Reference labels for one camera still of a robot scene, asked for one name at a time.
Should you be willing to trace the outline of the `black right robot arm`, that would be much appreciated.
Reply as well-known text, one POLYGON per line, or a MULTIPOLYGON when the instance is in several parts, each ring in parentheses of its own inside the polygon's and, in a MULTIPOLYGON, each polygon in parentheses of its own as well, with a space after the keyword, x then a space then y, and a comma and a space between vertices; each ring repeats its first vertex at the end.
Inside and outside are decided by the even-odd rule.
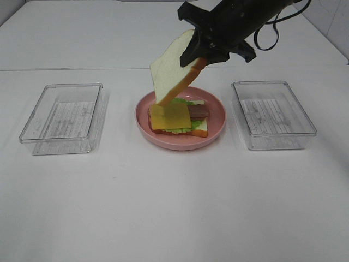
POLYGON ((184 2, 178 8, 178 18, 195 27, 193 37, 180 57, 187 66, 197 58, 207 64, 226 62, 235 53, 248 63, 256 57, 245 39, 293 1, 254 0, 221 1, 211 11, 184 2))

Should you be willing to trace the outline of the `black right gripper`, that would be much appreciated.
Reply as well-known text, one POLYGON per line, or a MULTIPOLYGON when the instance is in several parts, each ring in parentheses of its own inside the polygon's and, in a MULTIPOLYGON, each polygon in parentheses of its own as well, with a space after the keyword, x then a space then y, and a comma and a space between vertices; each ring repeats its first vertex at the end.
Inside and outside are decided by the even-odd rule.
POLYGON ((178 18, 195 27, 188 46, 180 56, 180 66, 188 66, 197 58, 206 65, 224 63, 230 54, 240 55, 248 63, 256 57, 246 37, 256 30, 252 11, 254 1, 221 1, 211 11, 184 2, 177 10, 178 18))

